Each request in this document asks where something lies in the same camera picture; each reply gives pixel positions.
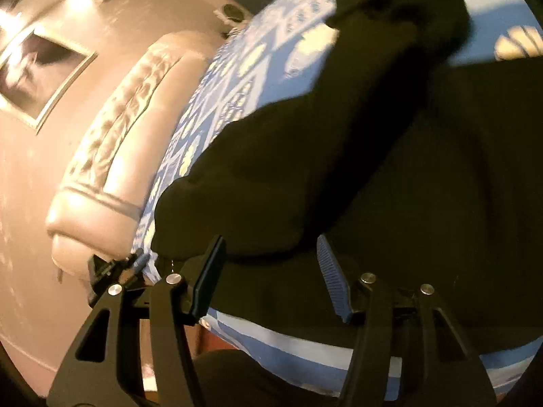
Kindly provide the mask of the black pants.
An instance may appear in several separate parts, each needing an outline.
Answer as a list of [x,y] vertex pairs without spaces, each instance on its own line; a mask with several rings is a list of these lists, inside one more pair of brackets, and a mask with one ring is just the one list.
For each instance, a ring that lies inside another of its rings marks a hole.
[[318,269],[443,297],[482,354],[542,335],[542,61],[450,67],[464,0],[336,0],[312,88],[228,124],[155,207],[160,273],[226,264],[212,306],[349,347]]

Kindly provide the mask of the person's dark clothed knee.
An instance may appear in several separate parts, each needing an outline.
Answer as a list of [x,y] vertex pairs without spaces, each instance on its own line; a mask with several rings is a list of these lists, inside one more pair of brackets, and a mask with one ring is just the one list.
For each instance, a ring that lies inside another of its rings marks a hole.
[[242,351],[198,356],[194,368],[208,406],[333,406],[336,399],[281,380]]

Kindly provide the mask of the blue patterned bed cover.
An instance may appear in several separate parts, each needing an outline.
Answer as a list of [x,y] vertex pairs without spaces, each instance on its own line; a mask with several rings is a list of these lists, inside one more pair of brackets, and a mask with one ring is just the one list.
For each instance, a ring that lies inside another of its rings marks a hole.
[[[542,21],[525,0],[465,0],[474,33],[454,63],[542,54]],[[324,20],[335,0],[274,0],[221,47],[193,93],[156,172],[133,240],[151,253],[145,275],[159,276],[150,250],[155,204],[176,178],[187,174],[203,150],[232,121],[267,103],[308,91],[333,44]],[[210,309],[203,326],[237,346],[271,373],[303,389],[338,397],[353,349],[325,346],[273,332]],[[483,358],[497,394],[506,393],[527,369],[542,339]]]

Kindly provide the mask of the framed wall picture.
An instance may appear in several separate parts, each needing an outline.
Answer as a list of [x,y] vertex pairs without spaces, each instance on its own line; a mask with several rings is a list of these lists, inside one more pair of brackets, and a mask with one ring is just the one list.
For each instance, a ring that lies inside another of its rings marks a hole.
[[38,132],[97,53],[33,24],[1,53],[1,109]]

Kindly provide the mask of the cream tufted headboard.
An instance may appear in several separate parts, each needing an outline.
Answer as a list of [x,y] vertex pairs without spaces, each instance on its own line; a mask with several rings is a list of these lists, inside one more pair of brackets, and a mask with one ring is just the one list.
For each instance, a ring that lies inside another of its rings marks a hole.
[[52,260],[88,278],[93,255],[127,257],[155,174],[219,35],[171,32],[150,45],[88,127],[54,195],[46,228]]

